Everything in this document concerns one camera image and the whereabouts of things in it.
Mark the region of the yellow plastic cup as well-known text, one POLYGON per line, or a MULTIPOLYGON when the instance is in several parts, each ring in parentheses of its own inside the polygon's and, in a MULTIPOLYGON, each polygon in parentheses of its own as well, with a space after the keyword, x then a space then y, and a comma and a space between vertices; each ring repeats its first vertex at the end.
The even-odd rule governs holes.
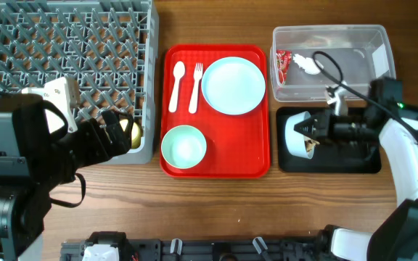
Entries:
MULTIPOLYGON (((126 119, 120 120, 121 128, 125 131, 128 121, 126 119)), ((133 122, 131 126, 131 148, 137 149, 141 145, 142 129, 138 123, 133 122)))

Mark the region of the black plastic tray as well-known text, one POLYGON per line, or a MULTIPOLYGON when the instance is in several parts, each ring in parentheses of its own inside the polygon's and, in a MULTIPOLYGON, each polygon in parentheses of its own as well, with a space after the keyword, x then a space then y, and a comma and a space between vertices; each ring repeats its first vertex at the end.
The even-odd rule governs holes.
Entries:
POLYGON ((314 115, 323 110, 323 107, 281 107, 276 111, 279 168, 289 173, 378 173, 382 165, 380 147, 376 144, 318 145, 310 160, 288 152, 284 134, 288 118, 304 111, 314 115))

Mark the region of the clear plastic bin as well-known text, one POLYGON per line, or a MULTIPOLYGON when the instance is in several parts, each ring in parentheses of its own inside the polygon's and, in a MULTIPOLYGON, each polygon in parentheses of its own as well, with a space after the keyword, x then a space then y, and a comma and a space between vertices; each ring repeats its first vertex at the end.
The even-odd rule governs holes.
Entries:
POLYGON ((322 102, 332 81, 323 74, 309 75, 291 61, 287 79, 279 83, 276 51, 287 50, 312 58, 315 51, 330 55, 340 66, 345 84, 366 95, 369 83, 396 77, 386 29, 381 25, 299 25, 273 30, 270 54, 271 82, 278 102, 322 102))

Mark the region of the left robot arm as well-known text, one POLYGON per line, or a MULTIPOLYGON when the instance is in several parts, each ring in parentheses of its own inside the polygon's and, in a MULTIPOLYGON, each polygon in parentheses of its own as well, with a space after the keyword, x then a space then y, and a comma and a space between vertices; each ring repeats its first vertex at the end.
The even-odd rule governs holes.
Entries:
POLYGON ((0 260, 18 260, 41 238, 58 185, 79 180, 82 167, 107 162, 131 148, 132 115, 108 110, 105 125, 84 120, 68 130, 67 118, 37 94, 0 97, 0 260))

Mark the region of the green plastic bowl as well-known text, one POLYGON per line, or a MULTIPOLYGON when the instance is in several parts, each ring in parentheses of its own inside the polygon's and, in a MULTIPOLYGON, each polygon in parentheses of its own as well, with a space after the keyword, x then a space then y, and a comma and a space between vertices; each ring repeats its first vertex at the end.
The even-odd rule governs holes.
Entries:
POLYGON ((163 136, 160 148, 166 163, 185 170, 202 161, 207 151, 207 141, 196 127, 178 125, 163 136))

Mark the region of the large light blue plate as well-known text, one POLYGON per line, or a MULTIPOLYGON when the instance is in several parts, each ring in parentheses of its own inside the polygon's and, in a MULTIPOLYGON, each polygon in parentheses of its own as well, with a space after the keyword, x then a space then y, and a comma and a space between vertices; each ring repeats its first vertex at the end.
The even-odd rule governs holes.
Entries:
POLYGON ((224 57, 206 69, 201 90, 214 110, 225 115, 243 115, 261 103, 266 82, 253 62, 241 57, 224 57))

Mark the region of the red plastic tray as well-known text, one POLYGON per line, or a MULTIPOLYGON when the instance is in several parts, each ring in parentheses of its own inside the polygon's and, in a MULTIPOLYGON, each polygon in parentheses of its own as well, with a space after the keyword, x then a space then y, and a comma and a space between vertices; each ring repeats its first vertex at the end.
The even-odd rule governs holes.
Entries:
POLYGON ((176 45, 167 51, 163 80, 163 136, 178 125, 199 129, 207 141, 207 151, 195 167, 181 170, 170 166, 160 156, 163 171, 174 178, 259 178, 270 168, 270 130, 267 90, 261 103, 243 115, 225 115, 214 110, 202 95, 199 84, 197 111, 189 113, 194 85, 194 69, 198 62, 206 69, 224 57, 241 57, 253 62, 263 73, 266 82, 266 55, 254 45, 176 45), (176 112, 168 105, 174 84, 173 68, 178 61, 185 65, 180 80, 176 112))

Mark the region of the white tissue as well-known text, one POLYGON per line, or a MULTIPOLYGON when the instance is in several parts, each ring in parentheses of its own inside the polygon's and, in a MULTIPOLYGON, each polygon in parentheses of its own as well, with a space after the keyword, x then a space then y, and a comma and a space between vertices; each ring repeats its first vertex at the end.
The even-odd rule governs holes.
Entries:
POLYGON ((299 54, 292 56, 293 62, 298 65, 300 69, 303 69, 305 73, 309 75, 318 75, 324 66, 320 62, 314 62, 310 57, 303 57, 299 54))

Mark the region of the grey dishwasher rack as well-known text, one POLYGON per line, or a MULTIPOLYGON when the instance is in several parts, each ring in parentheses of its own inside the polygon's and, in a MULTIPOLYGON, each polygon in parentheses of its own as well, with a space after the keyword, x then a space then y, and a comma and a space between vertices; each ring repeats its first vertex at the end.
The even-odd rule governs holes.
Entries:
POLYGON ((140 125, 139 146, 113 163, 146 164, 155 136, 159 17, 152 0, 0 1, 0 91, 68 77, 80 89, 76 122, 109 109, 140 125))

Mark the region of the light blue bowl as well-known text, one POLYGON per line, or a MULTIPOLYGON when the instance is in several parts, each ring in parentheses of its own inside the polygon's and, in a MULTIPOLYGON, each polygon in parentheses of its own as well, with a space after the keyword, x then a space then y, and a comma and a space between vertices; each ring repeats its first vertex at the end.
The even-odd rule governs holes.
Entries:
MULTIPOLYGON (((310 113, 305 111, 299 114, 310 114, 310 113)), ((293 130, 293 116, 290 116, 287 119, 287 122, 285 124, 285 129, 284 129, 284 136, 285 136, 285 143, 287 146, 287 150, 292 156, 301 157, 301 158, 305 158, 309 160, 313 157, 314 150, 309 153, 306 152, 305 136, 293 130)))

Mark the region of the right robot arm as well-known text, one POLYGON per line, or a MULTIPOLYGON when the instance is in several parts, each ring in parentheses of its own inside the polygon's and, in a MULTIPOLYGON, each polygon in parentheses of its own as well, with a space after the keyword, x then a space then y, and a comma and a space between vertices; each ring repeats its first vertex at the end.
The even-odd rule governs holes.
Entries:
POLYGON ((320 252, 338 260, 418 260, 418 107, 403 103, 400 81, 380 78, 370 83, 363 113, 351 115, 338 96, 344 88, 329 88, 323 112, 287 120, 287 149, 312 158, 318 145, 379 144, 390 164, 397 207, 373 233, 332 228, 320 252))

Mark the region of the red snack wrapper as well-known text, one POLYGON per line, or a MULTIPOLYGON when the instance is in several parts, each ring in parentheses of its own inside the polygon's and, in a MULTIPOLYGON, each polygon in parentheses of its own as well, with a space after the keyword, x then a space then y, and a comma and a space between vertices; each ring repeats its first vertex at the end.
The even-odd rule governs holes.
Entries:
POLYGON ((284 84, 287 79, 287 71, 292 60, 292 52, 287 50, 276 51, 277 75, 280 84, 284 84))

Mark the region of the white plastic fork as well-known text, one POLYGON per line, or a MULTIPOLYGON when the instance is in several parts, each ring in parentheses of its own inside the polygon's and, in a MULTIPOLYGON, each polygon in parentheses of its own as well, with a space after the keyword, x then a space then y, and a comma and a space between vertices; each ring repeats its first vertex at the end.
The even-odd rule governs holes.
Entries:
POLYGON ((189 113, 194 114, 197 111, 199 84, 203 75, 203 64, 198 62, 194 69, 194 85, 192 95, 189 102, 189 113))

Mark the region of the food scraps and rice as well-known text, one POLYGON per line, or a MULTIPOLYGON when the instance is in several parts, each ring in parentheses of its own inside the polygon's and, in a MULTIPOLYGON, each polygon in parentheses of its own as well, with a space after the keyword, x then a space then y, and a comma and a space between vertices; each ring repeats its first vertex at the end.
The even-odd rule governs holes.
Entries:
POLYGON ((306 146, 306 152, 312 152, 315 148, 315 146, 319 145, 319 142, 316 140, 313 140, 312 138, 305 137, 305 146, 306 146))

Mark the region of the white plastic spoon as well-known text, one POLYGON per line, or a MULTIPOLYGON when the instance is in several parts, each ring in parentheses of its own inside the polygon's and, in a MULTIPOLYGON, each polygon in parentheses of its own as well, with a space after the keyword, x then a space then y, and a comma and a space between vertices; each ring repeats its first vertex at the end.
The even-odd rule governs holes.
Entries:
POLYGON ((185 74, 185 65, 182 61, 178 61, 173 68, 174 84, 171 93, 171 98, 168 105, 169 112, 176 112, 179 96, 179 84, 180 80, 185 74))

